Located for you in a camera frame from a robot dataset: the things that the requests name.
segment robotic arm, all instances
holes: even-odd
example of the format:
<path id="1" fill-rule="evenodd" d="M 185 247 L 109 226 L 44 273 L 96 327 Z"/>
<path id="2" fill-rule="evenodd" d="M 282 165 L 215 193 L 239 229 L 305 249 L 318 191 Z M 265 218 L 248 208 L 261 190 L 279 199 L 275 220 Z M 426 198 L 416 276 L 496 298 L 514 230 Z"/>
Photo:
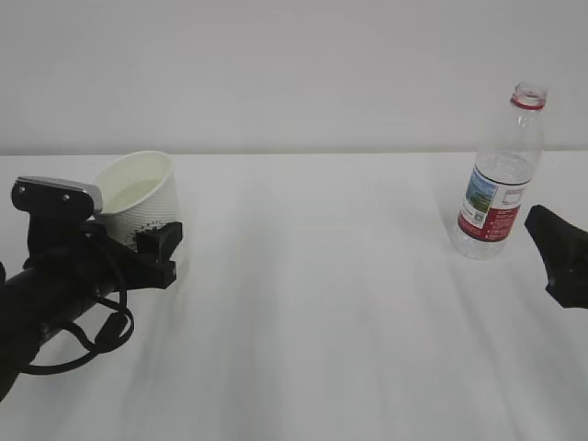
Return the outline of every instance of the robotic arm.
<path id="1" fill-rule="evenodd" d="M 563 308 L 588 309 L 588 232 L 540 205 L 525 226 L 543 258 L 549 295 Z"/>
<path id="2" fill-rule="evenodd" d="M 102 199 L 86 184 L 20 177 L 12 201 L 30 214 L 29 258 L 24 271 L 6 281 L 0 264 L 0 401 L 20 373 L 67 372 L 124 345 L 134 329 L 127 291 L 169 287 L 175 281 L 170 257 L 182 241 L 180 222 L 137 233 L 136 252 L 112 240 L 89 220 Z M 107 299 L 114 291 L 119 301 Z M 112 313 L 92 342 L 74 320 L 96 304 Z M 73 334 L 87 353 L 57 366 L 31 365 L 60 331 Z"/>

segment red ring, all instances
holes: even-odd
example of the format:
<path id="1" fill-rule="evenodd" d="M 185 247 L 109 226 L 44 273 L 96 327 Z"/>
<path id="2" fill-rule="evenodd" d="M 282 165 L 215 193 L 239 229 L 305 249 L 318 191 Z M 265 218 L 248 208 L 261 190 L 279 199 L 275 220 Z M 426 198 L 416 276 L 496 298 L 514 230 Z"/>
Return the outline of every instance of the red ring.
<path id="1" fill-rule="evenodd" d="M 528 104 L 523 104 L 520 101 L 517 101 L 514 96 L 511 98 L 511 103 L 517 107 L 523 108 L 524 110 L 541 110 L 543 107 L 545 107 L 545 103 L 538 106 L 529 106 Z"/>

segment black cable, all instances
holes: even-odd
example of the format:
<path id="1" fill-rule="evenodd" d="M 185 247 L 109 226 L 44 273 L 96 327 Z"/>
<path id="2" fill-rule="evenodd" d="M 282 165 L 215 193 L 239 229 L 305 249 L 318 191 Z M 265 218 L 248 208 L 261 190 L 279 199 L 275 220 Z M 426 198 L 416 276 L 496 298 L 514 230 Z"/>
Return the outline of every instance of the black cable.
<path id="1" fill-rule="evenodd" d="M 0 359 L 1 362 L 9 364 L 14 369 L 29 375 L 44 376 L 60 374 L 77 369 L 85 365 L 86 363 L 92 361 L 98 355 L 105 354 L 107 352 L 112 352 L 129 341 L 135 329 L 135 321 L 132 312 L 127 307 L 127 284 L 124 279 L 124 276 L 122 275 L 122 272 L 120 271 L 119 264 L 114 259 L 112 254 L 107 250 L 107 248 L 102 246 L 102 244 L 95 242 L 91 239 L 89 239 L 87 243 L 89 243 L 92 248 L 96 249 L 107 262 L 107 265 L 118 284 L 119 302 L 115 302 L 113 300 L 105 299 L 98 296 L 93 297 L 93 300 L 95 300 L 96 303 L 99 303 L 115 311 L 114 313 L 110 314 L 107 321 L 104 323 L 100 332 L 96 336 L 96 340 L 94 342 L 92 342 L 87 337 L 84 330 L 74 322 L 65 321 L 55 323 L 55 327 L 57 329 L 62 329 L 72 334 L 78 340 L 78 342 L 80 342 L 80 344 L 88 351 L 88 353 L 84 354 L 83 356 L 80 356 L 79 358 L 76 358 L 75 360 L 54 366 L 37 366 L 30 364 L 25 365 L 23 363 L 17 362 L 16 360 L 5 359 Z M 127 330 L 121 334 L 122 329 L 127 327 L 127 325 Z M 112 332 L 112 334 L 116 334 L 116 339 L 113 340 L 112 334 L 109 334 L 109 332 Z"/>

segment cup rim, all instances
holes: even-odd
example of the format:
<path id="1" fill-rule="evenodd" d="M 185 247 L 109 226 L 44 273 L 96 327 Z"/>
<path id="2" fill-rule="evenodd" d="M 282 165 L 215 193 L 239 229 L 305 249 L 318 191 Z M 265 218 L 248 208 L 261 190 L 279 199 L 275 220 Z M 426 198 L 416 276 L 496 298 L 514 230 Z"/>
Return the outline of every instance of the cup rim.
<path id="1" fill-rule="evenodd" d="M 157 186 L 155 186 L 149 193 L 147 193 L 145 196 L 143 196 L 142 198 L 140 198 L 139 200 L 137 200 L 136 202 L 134 202 L 131 206 L 125 208 L 125 209 L 120 209 L 118 211 L 110 211 L 110 212 L 103 212 L 101 211 L 100 213 L 96 214 L 95 217 L 102 217 L 102 218 L 111 218 L 113 216 L 117 216 L 119 214 L 125 213 L 127 211 L 129 211 L 130 209 L 134 209 L 135 207 L 137 207 L 138 205 L 140 205 L 141 203 L 143 203 L 145 200 L 147 200 L 148 198 L 150 198 L 153 193 L 157 192 L 161 187 L 164 186 L 164 184 L 167 182 L 167 180 L 171 177 L 171 175 L 174 172 L 174 163 L 172 162 L 172 156 L 165 153 L 165 152 L 160 152 L 157 150 L 143 150 L 140 152 L 134 152 L 134 153 L 130 153 L 130 154 L 125 154 L 121 157 L 119 157 L 118 159 L 116 159 L 115 161 L 112 161 L 111 163 L 109 163 L 107 166 L 105 166 L 102 170 L 100 170 L 100 172 L 98 172 L 98 174 L 94 177 L 94 179 L 92 180 L 92 184 L 96 184 L 96 180 L 104 173 L 108 170 L 108 168 L 110 168 L 111 166 L 118 164 L 121 161 L 125 161 L 128 160 L 129 158 L 133 157 L 133 156 L 139 156 L 139 155 L 144 155 L 144 154 L 153 154 L 156 153 L 160 156 L 162 156 L 163 158 L 165 158 L 168 162 L 169 165 L 169 169 L 167 170 L 167 173 L 165 174 L 165 176 L 159 181 L 159 184 L 157 184 Z"/>

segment water bottle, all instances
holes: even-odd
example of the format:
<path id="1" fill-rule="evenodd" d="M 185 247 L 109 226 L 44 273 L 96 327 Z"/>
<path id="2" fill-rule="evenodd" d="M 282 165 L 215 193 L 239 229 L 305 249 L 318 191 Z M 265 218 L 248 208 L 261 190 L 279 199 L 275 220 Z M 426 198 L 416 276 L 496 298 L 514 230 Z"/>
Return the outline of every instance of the water bottle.
<path id="1" fill-rule="evenodd" d="M 541 110 L 547 89 L 519 84 L 500 124 L 479 148 L 463 205 L 451 232 L 454 246 L 473 259 L 504 248 L 544 149 Z"/>

